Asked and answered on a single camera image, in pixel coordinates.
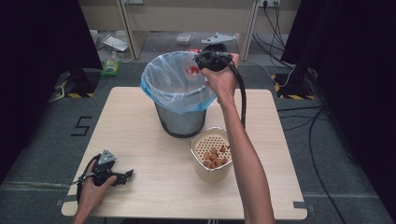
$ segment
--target blue plastic bag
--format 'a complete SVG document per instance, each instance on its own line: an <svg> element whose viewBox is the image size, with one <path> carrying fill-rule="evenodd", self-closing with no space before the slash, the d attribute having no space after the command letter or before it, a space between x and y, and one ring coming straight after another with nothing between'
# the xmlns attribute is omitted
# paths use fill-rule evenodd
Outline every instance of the blue plastic bag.
<svg viewBox="0 0 396 224"><path fill-rule="evenodd" d="M204 84L195 54L177 51L158 56L146 66L140 87L156 104L180 115L206 110L217 96Z"/></svg>

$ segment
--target yellow and black tape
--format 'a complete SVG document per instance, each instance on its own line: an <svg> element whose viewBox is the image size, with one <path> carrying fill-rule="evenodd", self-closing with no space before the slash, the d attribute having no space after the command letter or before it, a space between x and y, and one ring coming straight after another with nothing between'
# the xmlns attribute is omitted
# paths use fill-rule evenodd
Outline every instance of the yellow and black tape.
<svg viewBox="0 0 396 224"><path fill-rule="evenodd" d="M93 92L90 91L84 91L82 89L78 90L78 91L74 91L73 86L75 86L75 84L73 83L73 81L69 82L69 78L70 78L70 74L65 78L65 80L62 82L61 86L64 87L65 89L65 93L64 96L70 97L70 98L86 98L86 97L93 97Z"/></svg>
<svg viewBox="0 0 396 224"><path fill-rule="evenodd" d="M291 89L288 86L280 87L276 82L276 75L271 75L271 78L275 84L276 95L282 99L292 99L292 100L315 100L315 96L311 93L308 86L303 88Z"/></svg>

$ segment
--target forearm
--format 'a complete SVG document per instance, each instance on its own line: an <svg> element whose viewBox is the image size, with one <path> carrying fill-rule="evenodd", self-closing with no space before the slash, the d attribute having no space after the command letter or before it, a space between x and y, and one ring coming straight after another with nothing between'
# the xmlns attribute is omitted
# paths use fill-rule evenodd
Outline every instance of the forearm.
<svg viewBox="0 0 396 224"><path fill-rule="evenodd" d="M88 218L88 215L90 214L89 210L86 209L78 209L76 214L73 216L73 224L82 224L85 223L85 221Z"/></svg>
<svg viewBox="0 0 396 224"><path fill-rule="evenodd" d="M229 136L246 223L274 223L267 178L256 150L239 119L233 99L223 101L221 109Z"/></svg>

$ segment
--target cable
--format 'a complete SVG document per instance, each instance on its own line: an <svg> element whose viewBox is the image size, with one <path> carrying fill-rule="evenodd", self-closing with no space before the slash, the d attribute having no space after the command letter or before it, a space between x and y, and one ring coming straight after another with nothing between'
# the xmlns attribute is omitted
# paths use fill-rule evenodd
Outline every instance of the cable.
<svg viewBox="0 0 396 224"><path fill-rule="evenodd" d="M300 110L300 109L314 109L321 108L323 105L314 105L314 106L305 106L305 107L295 107L295 108L287 108L287 109L278 109L277 112L281 111L290 111L290 110Z"/></svg>
<svg viewBox="0 0 396 224"><path fill-rule="evenodd" d="M264 45L268 45L268 46L270 46L271 47L271 44L268 44L267 42L265 42L265 41L263 41L260 37L259 37L259 35L258 34L256 34L256 36L257 36L257 38L259 38L259 40L264 44ZM282 51L284 51L284 49L282 49L282 48L278 48L277 46L272 46L274 49L279 49L279 50L282 50Z"/></svg>
<svg viewBox="0 0 396 224"><path fill-rule="evenodd" d="M238 84L239 84L239 89L241 90L241 97L242 97L242 109L241 109L241 122L246 127L246 113L247 113L247 94L246 94L246 89L245 89L245 83L244 79L242 79L241 74L239 74L238 69L234 66L232 63L227 63L223 58L219 57L216 55L216 58L221 60L223 63L227 64L227 66L231 69L233 74L235 75Z"/></svg>
<svg viewBox="0 0 396 224"><path fill-rule="evenodd" d="M272 53L272 48L273 48L273 46L274 46L274 39L275 39L275 35L273 36L273 40L272 40L272 42L271 42L271 47L270 47L270 54L271 54L271 55L273 55L273 53ZM271 60L271 63L272 63L275 67L282 68L281 66L278 66L278 65L276 65L276 64L274 63L273 57L270 57L270 60Z"/></svg>
<svg viewBox="0 0 396 224"><path fill-rule="evenodd" d="M288 85L288 83L289 83L289 80L290 80L290 77L291 77L291 73L294 71L294 68L293 68L293 70L291 70L290 72L289 72L289 75L288 75L288 78L286 79L286 82L283 84L283 85L279 85L278 83L276 83L279 87L285 87L285 86L287 86Z"/></svg>
<svg viewBox="0 0 396 224"><path fill-rule="evenodd" d="M271 52L269 52L267 49L265 49L260 42L256 39L256 36L253 35L253 39L256 41L256 43L259 45L259 47L262 49L262 51L266 52L270 57L273 57L277 62L285 65L286 67L288 67L289 69L293 69L293 67L291 67L290 65L280 61L277 57L275 57Z"/></svg>
<svg viewBox="0 0 396 224"><path fill-rule="evenodd" d="M91 163L95 160L99 160L101 154L98 154L96 156L94 156L90 162L88 162L88 165L85 167L84 172L82 173L82 175L78 178L78 180L76 180L75 182L72 183L72 185L77 184L77 203L79 203L79 198L81 197L81 192L82 192L82 188L83 188L83 182L86 178L86 174L88 171L88 168L90 167Z"/></svg>
<svg viewBox="0 0 396 224"><path fill-rule="evenodd" d="M28 188L28 189L69 189L70 185L66 184L54 184L45 182L16 182L7 181L1 184L0 188Z"/></svg>
<svg viewBox="0 0 396 224"><path fill-rule="evenodd" d="M96 49L96 51L100 50L100 49L104 49L105 47L107 47L107 45L103 45L102 47L100 47L99 49Z"/></svg>
<svg viewBox="0 0 396 224"><path fill-rule="evenodd" d="M324 97L321 96L320 91L318 91L318 82L316 81L316 79L314 78L314 75L312 75L313 72L311 72L311 68L308 67L307 73L311 76L311 78L306 78L305 79L305 86L306 89L309 91L309 93L311 95L316 95L316 98L318 98L321 101L326 101L326 99ZM313 91L311 92L311 90L309 89L309 87L315 87L315 90L313 89Z"/></svg>
<svg viewBox="0 0 396 224"><path fill-rule="evenodd" d="M276 37L277 42L279 42L279 44L283 45L283 41L281 41L281 37L279 37L279 35L277 34L276 28L274 28L274 25L272 24L270 17L267 14L266 7L264 7L264 14L267 17L268 21L270 22L271 27L273 28L274 36Z"/></svg>
<svg viewBox="0 0 396 224"><path fill-rule="evenodd" d="M158 52L154 47L151 46L151 44L150 44L149 41L143 36L143 34L142 34L141 31L139 31L138 33L139 33L140 36L145 40L145 43L147 43L147 44L152 48L152 50L154 50L155 52Z"/></svg>
<svg viewBox="0 0 396 224"><path fill-rule="evenodd" d="M304 123L304 124L301 124L301 125L298 125L298 126L289 128L289 129L285 129L285 130L283 130L283 132L287 132L287 131L291 131L291 130L293 130L293 129L301 128L301 127L307 125L307 124L309 123L309 121L311 121L311 120L312 120L312 119L309 119L309 120L308 120L306 123Z"/></svg>
<svg viewBox="0 0 396 224"><path fill-rule="evenodd" d="M59 90L60 95L57 96L57 97L55 97L55 98L53 98L53 99L50 99L50 100L49 100L49 103L53 103L53 102L55 102L55 101L58 101L58 100L64 98L64 86L57 86L57 87L55 87L55 90Z"/></svg>
<svg viewBox="0 0 396 224"><path fill-rule="evenodd" d="M315 115L315 117L313 118L313 121L312 121L312 123L311 123L311 126L309 127L309 135L308 135L308 137L309 137L309 141L308 141L308 144L309 144L309 153L311 154L312 163L313 163L313 165L314 165L315 173L317 174L317 178L318 178L318 180L319 180L319 182L320 182L320 185L323 187L323 189L324 189L324 191L325 191L327 197L329 198L330 202L332 203L332 206L334 207L335 211L337 212L337 215L341 218L341 221L345 224L346 222L345 222L343 216L341 215L340 210L338 210L337 205L335 204L334 200L333 200L332 197L330 196L329 191L327 191L327 188L326 188L326 186L324 185L323 180L321 179L321 177L320 177L320 175L319 175L318 167L317 167L317 164L316 164L316 162L315 162L315 157L314 157L314 153L313 153L313 150L312 150L312 127L314 126L316 119L318 118L319 114L321 113L321 111L322 111L323 109L324 109L324 106L323 106L323 107L319 110L319 112Z"/></svg>
<svg viewBox="0 0 396 224"><path fill-rule="evenodd" d="M314 117L309 116L299 116L299 115L289 115L289 116L280 116L280 119L288 119L288 118L302 118L302 119L313 119Z"/></svg>
<svg viewBox="0 0 396 224"><path fill-rule="evenodd" d="M103 83L102 85L99 86L99 82L98 82L96 88L98 88L99 90L101 90L101 89L107 84L107 77L100 77L100 78L99 78L99 81L100 81L100 80L103 80L104 83Z"/></svg>
<svg viewBox="0 0 396 224"><path fill-rule="evenodd" d="M266 72L267 75L268 75L268 77L271 78L271 80L272 80L273 82L275 82L275 81L273 80L273 78L271 77L270 73L268 72L267 68L266 68L264 65L261 65L261 64L258 64L258 63L255 63L255 64L257 64L258 66L261 66L262 68L264 68L264 69L265 69L265 72ZM280 86L280 85L277 84L276 82L275 82L275 83L276 83L279 87L285 87L285 86L288 84L288 82L289 82L291 72L289 73L288 79L286 80L285 84L283 84L283 85Z"/></svg>
<svg viewBox="0 0 396 224"><path fill-rule="evenodd" d="M285 46L285 43L283 42L282 33L280 32L280 25L279 25L279 15L280 15L279 3L278 2L274 2L274 4L275 4L275 14L276 14L276 26L275 26L275 28L276 28L276 30L279 31L280 42L281 42L283 48L285 48L286 46Z"/></svg>
<svg viewBox="0 0 396 224"><path fill-rule="evenodd" d="M261 65L259 63L253 63L253 64L256 64L256 65L262 67L265 70L265 72L267 73L268 77L272 79L270 73L268 72L268 69L264 65Z"/></svg>

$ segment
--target power outlet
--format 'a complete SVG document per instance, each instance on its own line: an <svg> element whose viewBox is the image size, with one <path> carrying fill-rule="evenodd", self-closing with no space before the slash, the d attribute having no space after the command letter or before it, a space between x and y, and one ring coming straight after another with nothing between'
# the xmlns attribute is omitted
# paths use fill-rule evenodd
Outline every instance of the power outlet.
<svg viewBox="0 0 396 224"><path fill-rule="evenodd" d="M278 7L280 0L260 0L259 7L264 7L264 2L267 2L267 7Z"/></svg>

